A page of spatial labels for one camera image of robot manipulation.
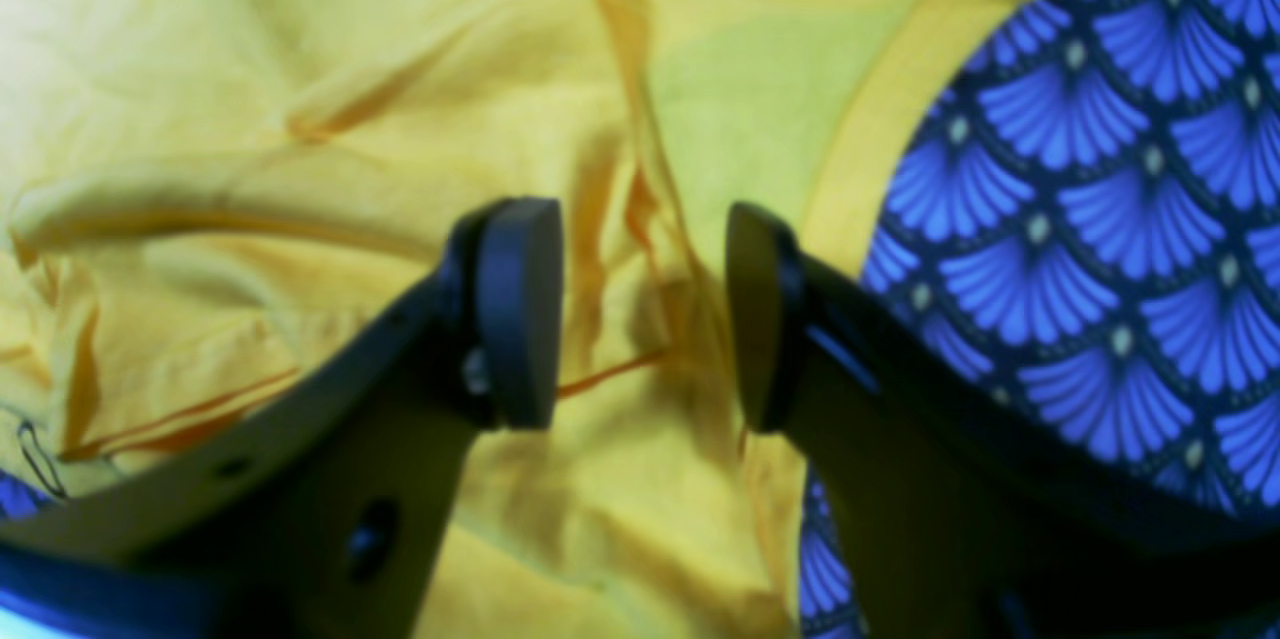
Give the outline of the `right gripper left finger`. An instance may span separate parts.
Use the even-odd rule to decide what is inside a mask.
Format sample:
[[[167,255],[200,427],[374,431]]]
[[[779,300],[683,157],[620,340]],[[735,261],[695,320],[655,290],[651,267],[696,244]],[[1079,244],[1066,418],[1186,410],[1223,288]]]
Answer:
[[[461,218],[287,396],[156,469],[3,525],[5,638],[407,638],[484,433],[556,411],[557,200]]]

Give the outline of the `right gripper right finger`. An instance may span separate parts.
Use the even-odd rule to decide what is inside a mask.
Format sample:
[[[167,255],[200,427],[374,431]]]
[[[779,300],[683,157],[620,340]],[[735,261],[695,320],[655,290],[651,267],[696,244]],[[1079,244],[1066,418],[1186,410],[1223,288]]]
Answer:
[[[1107,469],[1000,408],[790,225],[730,209],[740,405],[827,488],[874,638],[1245,638],[1277,524]]]

